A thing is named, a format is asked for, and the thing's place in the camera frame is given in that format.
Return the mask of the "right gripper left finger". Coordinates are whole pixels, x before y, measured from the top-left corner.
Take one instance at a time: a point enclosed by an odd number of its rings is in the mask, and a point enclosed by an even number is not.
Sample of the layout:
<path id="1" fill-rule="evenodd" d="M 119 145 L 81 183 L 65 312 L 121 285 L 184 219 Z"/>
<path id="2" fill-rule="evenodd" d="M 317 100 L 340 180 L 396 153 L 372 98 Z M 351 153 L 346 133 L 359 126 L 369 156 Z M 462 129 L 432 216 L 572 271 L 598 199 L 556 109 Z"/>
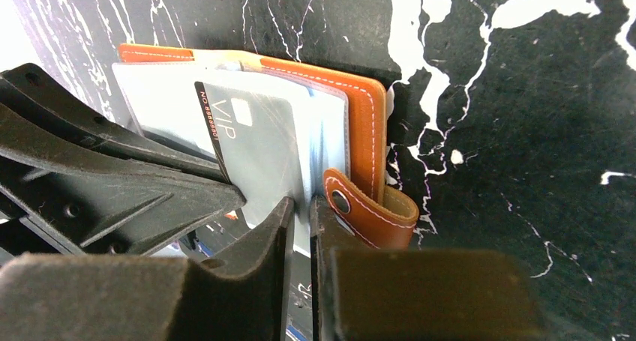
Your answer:
<path id="1" fill-rule="evenodd" d="M 294 202 L 214 257 L 25 254 L 1 268 L 3 340 L 283 340 Z"/>

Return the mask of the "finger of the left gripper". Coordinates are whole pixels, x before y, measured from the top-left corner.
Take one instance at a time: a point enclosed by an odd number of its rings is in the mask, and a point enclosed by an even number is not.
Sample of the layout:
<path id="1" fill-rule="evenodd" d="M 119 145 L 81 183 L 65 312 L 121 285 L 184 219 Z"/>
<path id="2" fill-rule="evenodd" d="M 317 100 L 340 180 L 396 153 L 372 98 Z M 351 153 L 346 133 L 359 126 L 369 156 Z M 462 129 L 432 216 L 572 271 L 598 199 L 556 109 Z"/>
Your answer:
<path id="1" fill-rule="evenodd" d="M 27 121 L 83 148 L 128 160 L 157 164 L 226 183 L 211 158 L 192 154 L 183 145 L 160 136 L 146 138 L 94 111 L 36 64 L 1 72 L 3 102 Z"/>
<path id="2" fill-rule="evenodd" d="M 1 108 L 1 194 L 61 253 L 150 254 L 243 206 L 234 186 L 124 160 Z"/>

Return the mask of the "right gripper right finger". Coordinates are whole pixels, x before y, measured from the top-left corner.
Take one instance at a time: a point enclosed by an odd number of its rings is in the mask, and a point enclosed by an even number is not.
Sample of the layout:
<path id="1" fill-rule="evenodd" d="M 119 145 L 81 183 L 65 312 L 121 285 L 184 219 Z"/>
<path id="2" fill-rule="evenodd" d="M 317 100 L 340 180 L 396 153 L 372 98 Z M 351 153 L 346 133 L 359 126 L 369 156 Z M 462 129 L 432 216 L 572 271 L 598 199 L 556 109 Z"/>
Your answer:
<path id="1" fill-rule="evenodd" d="M 493 250 L 367 247 L 310 204 L 315 340 L 543 340 L 525 272 Z"/>

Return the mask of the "black VIP credit card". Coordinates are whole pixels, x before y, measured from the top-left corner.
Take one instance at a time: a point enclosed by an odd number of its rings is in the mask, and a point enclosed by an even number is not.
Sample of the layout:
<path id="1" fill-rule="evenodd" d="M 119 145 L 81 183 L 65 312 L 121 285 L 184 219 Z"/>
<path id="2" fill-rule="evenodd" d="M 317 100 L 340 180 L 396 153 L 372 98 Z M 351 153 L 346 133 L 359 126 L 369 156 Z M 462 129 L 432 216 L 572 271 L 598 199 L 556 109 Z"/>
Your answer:
<path id="1" fill-rule="evenodd" d="M 246 203 L 237 215 L 253 228 L 279 201 L 304 195 L 293 109 L 283 96 L 254 84 L 246 88 L 195 82 L 219 164 Z"/>

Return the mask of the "brown leather card holder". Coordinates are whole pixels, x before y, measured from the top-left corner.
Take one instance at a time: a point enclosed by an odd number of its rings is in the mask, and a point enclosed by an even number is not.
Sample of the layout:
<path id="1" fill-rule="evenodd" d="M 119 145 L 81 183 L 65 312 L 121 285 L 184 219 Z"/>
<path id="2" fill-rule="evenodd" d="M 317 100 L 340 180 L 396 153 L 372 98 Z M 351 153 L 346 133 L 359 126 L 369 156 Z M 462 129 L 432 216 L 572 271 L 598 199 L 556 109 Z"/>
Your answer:
<path id="1" fill-rule="evenodd" d="M 352 171 L 333 166 L 321 179 L 328 193 L 342 193 L 351 209 L 337 211 L 354 235 L 380 249 L 408 247 L 419 208 L 403 192 L 386 186 L 387 91 L 377 80 L 312 64 L 302 64 L 241 50 L 187 49 L 123 43 L 118 48 L 125 63 L 161 61 L 240 61 L 253 70 L 342 91 L 349 101 L 349 141 Z"/>

